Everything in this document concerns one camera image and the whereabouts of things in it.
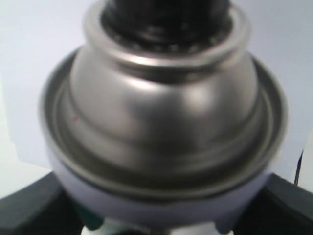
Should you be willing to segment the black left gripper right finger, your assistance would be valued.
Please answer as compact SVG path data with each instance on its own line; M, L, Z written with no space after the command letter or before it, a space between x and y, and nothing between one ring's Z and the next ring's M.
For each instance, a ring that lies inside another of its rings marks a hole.
M313 235L313 194L273 174L236 223L235 235Z

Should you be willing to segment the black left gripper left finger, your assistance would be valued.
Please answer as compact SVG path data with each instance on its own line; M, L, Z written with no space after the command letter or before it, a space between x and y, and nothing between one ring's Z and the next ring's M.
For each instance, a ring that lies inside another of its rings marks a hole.
M53 173L0 200L2 235L80 235L83 227Z

